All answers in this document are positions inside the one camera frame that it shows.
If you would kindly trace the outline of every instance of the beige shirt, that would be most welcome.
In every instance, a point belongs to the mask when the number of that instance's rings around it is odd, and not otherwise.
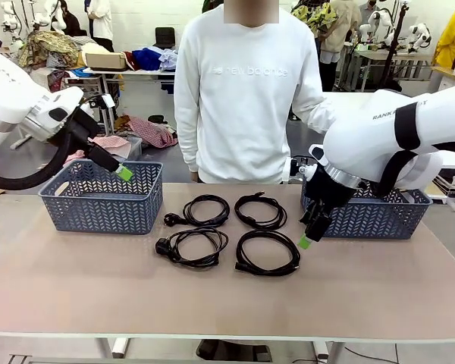
[[[321,50],[337,53],[344,47],[347,32],[353,24],[359,26],[362,21],[361,11],[354,0],[332,0],[331,7],[339,19],[332,26],[332,34],[322,43]]]

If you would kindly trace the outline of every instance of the black chair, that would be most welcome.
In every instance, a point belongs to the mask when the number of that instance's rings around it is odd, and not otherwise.
[[[155,28],[155,47],[160,49],[172,49],[175,47],[175,29],[166,28]]]

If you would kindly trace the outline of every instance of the coiled black cable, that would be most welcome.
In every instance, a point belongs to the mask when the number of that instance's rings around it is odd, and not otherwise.
[[[254,195],[248,195],[241,197],[234,207],[237,217],[244,223],[252,228],[260,230],[278,230],[282,228],[287,223],[287,211],[281,206],[276,199],[271,199],[269,197],[262,197],[265,193],[258,192]],[[272,220],[267,221],[256,221],[256,219],[251,216],[245,216],[241,213],[241,207],[248,202],[261,202],[266,203],[277,209],[277,214]]]
[[[263,237],[266,239],[272,239],[278,241],[280,244],[290,250],[291,261],[286,265],[276,268],[276,269],[263,269],[253,263],[243,249],[243,244],[250,239],[255,237]],[[253,230],[249,233],[244,234],[236,248],[236,258],[237,262],[235,265],[236,270],[245,271],[251,273],[252,275],[262,275],[266,277],[283,277],[285,275],[290,275],[295,272],[300,265],[300,252],[297,249],[297,246],[291,241],[291,239],[278,231],[264,231],[264,230]]]
[[[209,220],[205,220],[205,221],[200,221],[194,217],[194,214],[192,213],[192,207],[195,204],[197,204],[198,202],[205,202],[205,201],[219,202],[222,205],[222,212],[214,218],[210,218]],[[229,214],[231,213],[231,209],[229,207],[229,204],[226,202],[226,200],[219,196],[201,195],[201,196],[196,197],[191,202],[187,203],[184,206],[184,210],[182,211],[182,213],[184,215],[184,218],[180,217],[177,214],[167,214],[164,217],[164,223],[170,227],[175,226],[177,224],[182,224],[182,225],[192,225],[192,226],[197,226],[197,227],[210,226],[213,228],[218,228],[227,221],[227,219],[229,218]]]
[[[214,246],[215,252],[199,259],[190,260],[183,258],[179,251],[180,243],[195,235],[206,237]],[[198,227],[197,229],[181,231],[166,239],[158,240],[155,244],[155,251],[161,256],[167,256],[173,263],[204,269],[215,267],[219,264],[219,253],[224,250],[228,243],[229,237],[222,231],[218,231],[213,227]]]

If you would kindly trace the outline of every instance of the white sweatshirt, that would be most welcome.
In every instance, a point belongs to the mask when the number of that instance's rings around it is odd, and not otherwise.
[[[322,94],[314,36],[284,10],[279,24],[247,28],[225,24],[220,5],[188,24],[174,103],[184,160],[208,184],[279,184],[290,158],[292,103],[319,133],[335,122]]]

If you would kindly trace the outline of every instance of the floor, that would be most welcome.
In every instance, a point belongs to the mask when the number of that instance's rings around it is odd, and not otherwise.
[[[320,143],[322,137],[306,129],[297,122],[290,121],[287,127],[293,155],[304,155],[313,143]],[[0,175],[19,177],[32,173],[54,153],[51,146],[30,141],[19,150],[12,152],[8,146],[17,139],[12,135],[0,147]],[[165,182],[188,182],[189,171],[185,166],[180,150],[173,147],[167,150],[147,149],[143,160],[164,163]],[[25,191],[37,193],[39,187]],[[447,206],[432,206],[424,222],[455,256],[455,213]],[[133,340],[128,350],[129,358],[141,359],[195,359],[197,340]],[[313,359],[311,345],[299,342],[265,343],[270,346],[274,360],[291,362],[294,359]],[[350,344],[349,348],[365,355],[395,360],[394,345],[390,344]],[[399,345],[400,362],[415,364],[455,364],[455,344],[438,345]],[[35,339],[0,337],[0,364],[7,363],[9,354],[56,357],[98,357],[99,351],[94,340],[84,339]],[[343,364],[370,362],[344,351]]]

